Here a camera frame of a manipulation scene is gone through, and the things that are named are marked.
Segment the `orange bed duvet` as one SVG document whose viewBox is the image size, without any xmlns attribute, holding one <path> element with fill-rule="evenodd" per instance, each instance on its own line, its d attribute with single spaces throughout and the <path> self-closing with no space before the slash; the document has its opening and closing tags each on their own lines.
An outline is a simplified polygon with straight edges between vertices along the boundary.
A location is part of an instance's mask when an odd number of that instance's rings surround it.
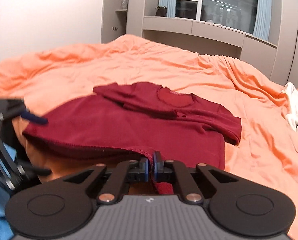
<svg viewBox="0 0 298 240">
<path fill-rule="evenodd" d="M 219 103 L 241 119 L 239 145 L 225 146 L 225 169 L 288 195 L 296 206 L 289 234 L 298 239 L 298 133 L 285 120 L 289 101 L 283 86 L 250 64 L 134 35 L 0 62 L 0 98 L 24 98 L 38 115 L 91 94 L 95 86 L 143 81 Z"/>
</svg>

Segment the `window with white frame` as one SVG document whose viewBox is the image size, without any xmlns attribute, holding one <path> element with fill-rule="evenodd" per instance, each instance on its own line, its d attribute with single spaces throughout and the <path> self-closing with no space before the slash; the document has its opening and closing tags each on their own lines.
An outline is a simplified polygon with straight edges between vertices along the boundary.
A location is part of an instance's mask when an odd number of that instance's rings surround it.
<svg viewBox="0 0 298 240">
<path fill-rule="evenodd" d="M 253 33 L 258 0 L 176 0 L 175 16 Z"/>
</svg>

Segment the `dark bag on shelf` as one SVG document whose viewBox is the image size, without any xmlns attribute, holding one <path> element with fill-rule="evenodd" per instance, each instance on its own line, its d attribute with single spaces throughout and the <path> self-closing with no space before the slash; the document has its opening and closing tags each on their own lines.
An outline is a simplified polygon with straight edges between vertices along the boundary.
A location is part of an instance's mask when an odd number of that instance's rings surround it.
<svg viewBox="0 0 298 240">
<path fill-rule="evenodd" d="M 156 17 L 166 17 L 167 16 L 167 7 L 157 6 L 156 7 Z"/>
</svg>

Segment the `dark red knit shirt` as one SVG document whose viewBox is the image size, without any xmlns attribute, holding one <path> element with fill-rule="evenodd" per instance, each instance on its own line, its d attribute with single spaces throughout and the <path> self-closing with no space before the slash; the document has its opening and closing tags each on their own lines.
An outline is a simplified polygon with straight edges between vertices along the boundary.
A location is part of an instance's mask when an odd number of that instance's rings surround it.
<svg viewBox="0 0 298 240">
<path fill-rule="evenodd" d="M 58 178 L 96 163 L 164 159 L 188 167 L 225 167 L 226 143 L 241 139 L 241 119 L 195 94 L 179 94 L 149 82 L 97 86 L 93 93 L 46 113 L 48 123 L 30 123 L 23 136 L 35 147 L 31 161 Z"/>
</svg>

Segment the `light blue curtain right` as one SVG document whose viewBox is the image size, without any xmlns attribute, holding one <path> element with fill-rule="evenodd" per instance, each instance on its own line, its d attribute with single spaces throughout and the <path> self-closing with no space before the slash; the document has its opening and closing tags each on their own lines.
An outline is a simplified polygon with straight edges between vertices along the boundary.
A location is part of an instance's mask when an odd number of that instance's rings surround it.
<svg viewBox="0 0 298 240">
<path fill-rule="evenodd" d="M 268 41 L 271 26 L 272 0 L 258 0 L 253 36 Z"/>
</svg>

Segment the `grey built-in wall cabinet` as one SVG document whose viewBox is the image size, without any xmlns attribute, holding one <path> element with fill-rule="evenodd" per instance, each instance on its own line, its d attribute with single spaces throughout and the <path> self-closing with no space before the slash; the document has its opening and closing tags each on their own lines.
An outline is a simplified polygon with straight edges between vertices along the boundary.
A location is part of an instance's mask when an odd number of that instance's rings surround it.
<svg viewBox="0 0 298 240">
<path fill-rule="evenodd" d="M 156 17 L 159 0 L 103 0 L 102 42 L 133 34 L 200 54 L 251 64 L 278 84 L 298 86 L 298 0 L 272 0 L 269 40 L 219 24 Z"/>
</svg>

